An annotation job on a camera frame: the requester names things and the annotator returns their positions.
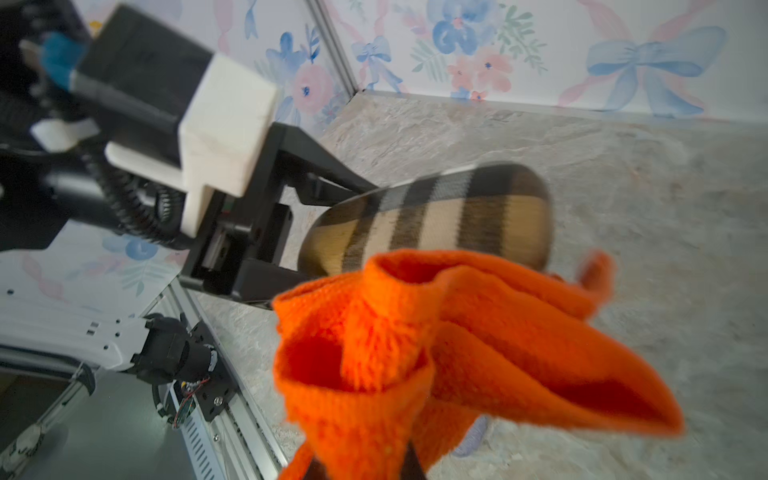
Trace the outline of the purple fabric eyeglass case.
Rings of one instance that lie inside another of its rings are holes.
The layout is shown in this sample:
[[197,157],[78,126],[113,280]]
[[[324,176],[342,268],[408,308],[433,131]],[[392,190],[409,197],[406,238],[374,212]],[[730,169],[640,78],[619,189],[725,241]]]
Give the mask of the purple fabric eyeglass case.
[[451,455],[456,458],[466,458],[475,453],[481,447],[490,424],[491,418],[489,416],[479,416],[467,430],[461,442],[451,452]]

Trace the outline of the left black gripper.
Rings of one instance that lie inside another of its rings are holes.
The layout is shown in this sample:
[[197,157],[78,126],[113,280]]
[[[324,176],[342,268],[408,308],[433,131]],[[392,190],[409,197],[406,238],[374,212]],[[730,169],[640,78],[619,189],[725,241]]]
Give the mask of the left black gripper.
[[304,205],[331,207],[377,189],[300,128],[275,123],[245,193],[216,190],[179,274],[193,291],[251,306],[312,280],[280,266],[292,213],[280,199],[292,187]]

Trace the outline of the orange cleaning cloth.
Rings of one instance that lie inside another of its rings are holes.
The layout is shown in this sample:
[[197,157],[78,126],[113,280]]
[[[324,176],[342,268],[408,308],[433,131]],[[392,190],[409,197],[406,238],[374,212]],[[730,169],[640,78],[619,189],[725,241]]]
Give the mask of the orange cleaning cloth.
[[397,250],[279,295],[275,385],[305,441],[285,479],[427,472],[481,416],[673,436],[669,388],[589,324],[615,267],[575,283],[487,254]]

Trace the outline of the plaid eyeglass case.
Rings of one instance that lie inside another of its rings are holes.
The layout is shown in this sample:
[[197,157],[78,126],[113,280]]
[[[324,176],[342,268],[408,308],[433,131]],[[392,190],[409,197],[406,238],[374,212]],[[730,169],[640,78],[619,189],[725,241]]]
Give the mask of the plaid eyeglass case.
[[382,187],[329,208],[307,232],[297,268],[313,277],[362,268],[398,249],[466,250],[541,271],[553,214],[531,168],[490,162]]

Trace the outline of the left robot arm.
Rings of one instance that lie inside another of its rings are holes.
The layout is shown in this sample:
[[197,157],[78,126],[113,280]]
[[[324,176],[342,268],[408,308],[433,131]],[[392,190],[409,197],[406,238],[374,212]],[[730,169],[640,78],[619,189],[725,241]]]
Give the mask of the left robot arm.
[[327,32],[215,1],[196,39],[155,1],[88,23],[77,1],[1,5],[1,351],[53,376],[79,363],[210,382],[211,341],[141,311],[173,281],[268,307],[291,189],[333,206],[371,184],[310,130],[343,105]]

